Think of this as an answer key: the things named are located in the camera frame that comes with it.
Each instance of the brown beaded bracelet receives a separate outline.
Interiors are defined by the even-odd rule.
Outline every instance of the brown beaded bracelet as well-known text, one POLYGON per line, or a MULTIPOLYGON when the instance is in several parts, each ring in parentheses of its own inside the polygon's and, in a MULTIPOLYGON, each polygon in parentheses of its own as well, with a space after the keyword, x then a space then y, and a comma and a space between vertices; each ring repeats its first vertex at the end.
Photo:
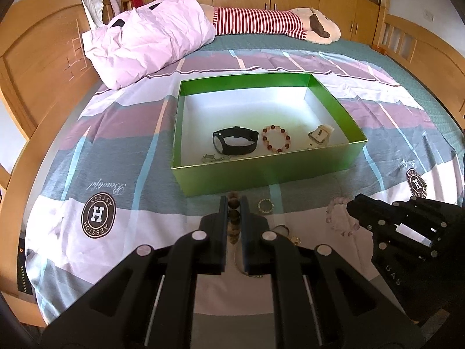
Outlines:
POLYGON ((291 137, 287 134, 286 130, 284 128, 279 127, 279 126, 275 126, 274 124, 272 124, 271 126, 267 126, 262 130, 262 140, 265 143, 265 145, 267 146, 267 149, 270 150, 271 152, 275 153, 275 154, 276 153, 279 154, 281 152, 284 152, 285 150, 289 149, 289 147, 291 146, 291 137), (285 137, 286 143, 281 148, 277 148, 277 149, 274 148, 270 144, 270 141, 268 140, 268 137, 266 136, 266 133, 268 133, 270 131, 274 131, 274 130, 279 131, 285 137))

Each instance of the green mattress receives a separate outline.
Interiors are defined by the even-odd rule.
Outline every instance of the green mattress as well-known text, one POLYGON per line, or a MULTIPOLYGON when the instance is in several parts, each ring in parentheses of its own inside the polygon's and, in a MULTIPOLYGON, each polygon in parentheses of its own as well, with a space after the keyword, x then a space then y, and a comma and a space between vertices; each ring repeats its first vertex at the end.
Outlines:
POLYGON ((388 56, 373 51, 369 46, 357 42, 340 39, 330 45, 310 43, 284 35, 225 35, 202 47, 199 51, 214 50, 304 50, 327 52, 346 55, 350 58, 366 61, 383 68, 393 79, 403 85, 413 98, 425 109, 439 132, 455 149, 462 159, 465 152, 465 140, 462 130, 448 112, 425 87, 410 75, 405 69, 388 56))

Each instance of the white towel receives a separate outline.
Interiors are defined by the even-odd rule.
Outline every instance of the white towel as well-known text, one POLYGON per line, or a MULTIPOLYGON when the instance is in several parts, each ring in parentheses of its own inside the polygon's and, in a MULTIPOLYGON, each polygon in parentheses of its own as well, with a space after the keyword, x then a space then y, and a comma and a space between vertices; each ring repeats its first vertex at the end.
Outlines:
POLYGON ((95 30, 104 26, 103 17, 103 0, 82 0, 85 15, 89 21, 90 29, 95 30))

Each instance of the watch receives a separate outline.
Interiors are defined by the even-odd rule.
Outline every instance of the watch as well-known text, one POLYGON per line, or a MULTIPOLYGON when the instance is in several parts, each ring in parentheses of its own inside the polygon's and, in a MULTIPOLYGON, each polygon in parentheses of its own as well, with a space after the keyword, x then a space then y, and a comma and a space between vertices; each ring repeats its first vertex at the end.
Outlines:
POLYGON ((257 141, 259 139, 259 133, 257 131, 250 130, 239 126, 231 128, 224 128, 222 130, 215 131, 213 133, 213 145, 220 154, 240 156, 251 154, 257 148, 257 141), (244 138, 250 142, 249 145, 230 145, 226 144, 225 138, 244 138))

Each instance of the pink blanket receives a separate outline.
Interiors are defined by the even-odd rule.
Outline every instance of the pink blanket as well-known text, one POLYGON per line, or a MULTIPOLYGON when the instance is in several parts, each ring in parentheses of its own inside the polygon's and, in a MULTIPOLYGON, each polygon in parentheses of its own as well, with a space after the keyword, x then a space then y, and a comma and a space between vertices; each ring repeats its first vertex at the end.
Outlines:
POLYGON ((82 34, 85 55, 111 89, 131 85, 214 38, 215 28, 197 0, 156 0, 82 34), (112 27, 118 20, 124 25, 112 27))

